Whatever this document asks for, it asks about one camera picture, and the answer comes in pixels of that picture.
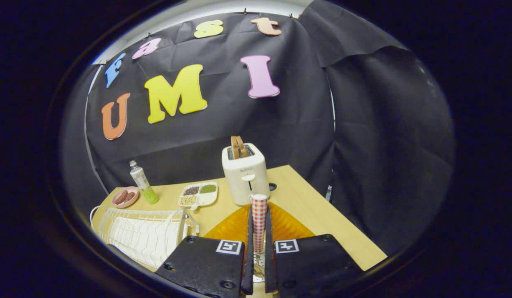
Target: wire rack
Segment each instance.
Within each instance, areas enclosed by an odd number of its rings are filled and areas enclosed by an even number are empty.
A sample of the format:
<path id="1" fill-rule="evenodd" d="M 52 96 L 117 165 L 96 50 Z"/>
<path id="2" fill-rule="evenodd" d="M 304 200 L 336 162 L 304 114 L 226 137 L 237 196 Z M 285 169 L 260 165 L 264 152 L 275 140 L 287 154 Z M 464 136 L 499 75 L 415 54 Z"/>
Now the wire rack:
<path id="1" fill-rule="evenodd" d="M 96 209 L 104 207 L 105 212 L 95 230 L 92 215 Z M 199 224 L 185 208 L 175 211 L 135 211 L 95 207 L 90 214 L 91 227 L 100 238 L 116 246 L 131 259 L 150 268 L 158 269 L 175 247 L 188 236 L 199 233 Z"/>

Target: plastic bottle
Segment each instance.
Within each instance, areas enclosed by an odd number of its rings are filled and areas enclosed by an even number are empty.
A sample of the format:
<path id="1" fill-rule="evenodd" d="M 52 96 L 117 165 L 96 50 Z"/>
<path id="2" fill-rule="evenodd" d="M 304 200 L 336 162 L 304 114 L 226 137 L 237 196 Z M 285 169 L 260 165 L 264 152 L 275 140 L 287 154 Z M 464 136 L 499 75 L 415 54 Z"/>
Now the plastic bottle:
<path id="1" fill-rule="evenodd" d="M 137 166 L 136 161 L 134 160 L 130 161 L 129 165 L 131 166 L 131 177 L 135 180 L 140 193 L 146 198 L 146 201 L 150 204 L 158 202 L 158 196 L 148 183 L 148 179 L 146 179 L 146 175 L 144 174 L 144 169 Z"/>

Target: black fabric curtain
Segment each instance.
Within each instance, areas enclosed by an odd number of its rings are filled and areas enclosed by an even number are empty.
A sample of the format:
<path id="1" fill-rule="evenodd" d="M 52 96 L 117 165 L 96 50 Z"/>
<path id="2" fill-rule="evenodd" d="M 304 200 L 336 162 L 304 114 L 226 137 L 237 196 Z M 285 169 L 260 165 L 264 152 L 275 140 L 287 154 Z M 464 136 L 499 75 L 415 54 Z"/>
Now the black fabric curtain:
<path id="1" fill-rule="evenodd" d="M 299 22 L 333 94 L 331 202 L 390 255 L 445 198 L 455 158 L 449 107 L 415 55 L 364 19 L 315 0 Z"/>
<path id="2" fill-rule="evenodd" d="M 84 133 L 87 94 L 99 65 L 90 65 L 77 81 L 65 107 L 61 124 L 61 172 L 65 189 L 83 215 L 107 196 L 92 171 Z"/>
<path id="3" fill-rule="evenodd" d="M 277 21 L 282 34 L 260 32 L 251 23 L 258 17 Z M 194 36 L 198 24 L 215 19 L 223 22 L 221 34 Z M 162 39 L 156 51 L 131 58 L 156 38 Z M 122 53 L 118 76 L 107 88 L 104 73 Z M 239 60 L 251 55 L 271 58 L 268 68 L 279 95 L 248 96 L 249 72 Z M 193 64 L 203 66 L 199 86 L 208 107 L 149 123 L 144 83 L 162 75 L 173 84 L 179 71 Z M 80 81 L 64 122 L 63 149 L 78 158 L 65 161 L 63 170 L 86 213 L 105 197 L 90 168 L 82 126 L 94 69 Z M 127 125 L 120 137 L 108 140 L 101 109 L 124 93 L 130 93 Z M 113 126 L 117 115 L 115 104 Z M 323 0 L 313 1 L 299 19 L 213 15 L 135 43 L 97 76 L 86 134 L 109 191 L 134 184 L 133 159 L 152 185 L 223 177 L 220 153 L 231 135 L 241 135 L 262 151 L 267 168 L 290 164 L 322 195 L 332 185 L 331 203 L 387 254 L 418 237 L 438 211 L 455 146 L 447 102 L 426 67 L 386 32 Z"/>
<path id="4" fill-rule="evenodd" d="M 269 17 L 282 30 L 278 36 L 263 34 L 252 19 Z M 219 19 L 224 31 L 216 36 L 194 37 L 195 28 Z M 158 49 L 131 59 L 147 41 L 162 38 Z M 241 135 L 266 158 L 267 168 L 291 165 L 321 194 L 331 180 L 333 116 L 330 88 L 316 58 L 315 47 L 303 25 L 272 14 L 219 14 L 194 19 L 156 32 L 123 51 L 126 55 L 116 79 L 107 88 L 105 71 L 122 53 L 109 61 L 89 94 L 87 135 L 96 168 L 109 190 L 133 185 L 129 161 L 144 168 L 152 185 L 186 183 L 224 177 L 221 151 L 231 135 Z M 249 72 L 240 59 L 251 55 L 271 58 L 268 68 L 280 93 L 250 98 Z M 171 117 L 150 124 L 148 89 L 144 83 L 162 75 L 173 84 L 179 71 L 201 64 L 201 94 L 208 107 L 195 113 L 178 110 Z M 103 135 L 101 109 L 129 92 L 128 123 L 122 135 L 109 141 Z M 112 107 L 117 125 L 118 105 Z"/>

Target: foam letter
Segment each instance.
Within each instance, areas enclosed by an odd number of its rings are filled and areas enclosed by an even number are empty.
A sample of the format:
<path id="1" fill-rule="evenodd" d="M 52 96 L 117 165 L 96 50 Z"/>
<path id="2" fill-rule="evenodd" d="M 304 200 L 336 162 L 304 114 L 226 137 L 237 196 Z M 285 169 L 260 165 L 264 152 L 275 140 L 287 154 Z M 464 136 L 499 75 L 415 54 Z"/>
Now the foam letter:
<path id="1" fill-rule="evenodd" d="M 101 108 L 101 124 L 103 128 L 103 135 L 105 138 L 113 140 L 119 138 L 124 133 L 127 124 L 127 100 L 130 94 L 124 93 L 117 100 L 118 104 L 118 125 L 113 127 L 111 124 L 111 109 L 115 105 L 114 102 L 109 102 Z"/>
<path id="2" fill-rule="evenodd" d="M 271 21 L 268 17 L 260 17 L 259 19 L 253 19 L 251 23 L 258 25 L 258 30 L 261 33 L 267 35 L 280 35 L 282 30 L 273 28 L 273 25 L 278 25 L 277 21 Z"/>
<path id="3" fill-rule="evenodd" d="M 204 110 L 208 103 L 201 96 L 199 87 L 199 73 L 203 70 L 201 64 L 193 64 L 180 70 L 173 87 L 166 79 L 158 75 L 152 77 L 144 84 L 150 92 L 150 116 L 149 123 L 156 123 L 164 120 L 166 113 L 160 110 L 160 104 L 166 111 L 174 116 L 181 98 L 179 111 L 183 114 Z"/>
<path id="4" fill-rule="evenodd" d="M 120 59 L 124 58 L 125 53 L 120 54 L 118 58 L 109 65 L 109 68 L 105 70 L 105 75 L 107 76 L 107 85 L 105 88 L 108 88 L 111 86 L 111 83 L 115 80 L 116 76 L 118 76 L 118 70 L 120 69 L 120 66 L 122 66 L 122 61 Z"/>
<path id="5" fill-rule="evenodd" d="M 149 55 L 158 49 L 158 43 L 162 40 L 162 38 L 156 38 L 146 42 L 145 44 L 139 47 L 139 50 L 133 54 L 133 59 L 138 59 L 144 55 Z"/>
<path id="6" fill-rule="evenodd" d="M 271 61 L 269 56 L 246 56 L 240 59 L 245 63 L 251 78 L 252 88 L 249 90 L 251 98 L 262 98 L 277 96 L 280 89 L 273 84 L 267 62 Z"/>
<path id="7" fill-rule="evenodd" d="M 214 21 L 203 22 L 195 28 L 194 36 L 197 38 L 218 35 L 223 31 L 223 22 L 215 19 Z"/>

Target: paper cup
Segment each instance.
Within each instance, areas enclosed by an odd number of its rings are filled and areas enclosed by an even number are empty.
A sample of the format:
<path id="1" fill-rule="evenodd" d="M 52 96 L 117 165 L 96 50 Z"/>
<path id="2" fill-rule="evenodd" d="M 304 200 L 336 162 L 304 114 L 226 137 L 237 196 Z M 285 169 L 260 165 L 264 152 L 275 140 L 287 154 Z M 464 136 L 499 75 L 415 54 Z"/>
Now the paper cup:
<path id="1" fill-rule="evenodd" d="M 265 237 L 265 219 L 267 213 L 267 199 L 268 197 L 266 195 L 251 195 L 252 222 L 254 223 L 254 228 L 252 230 L 252 236 L 254 240 L 254 253 L 263 252 L 263 240 Z"/>

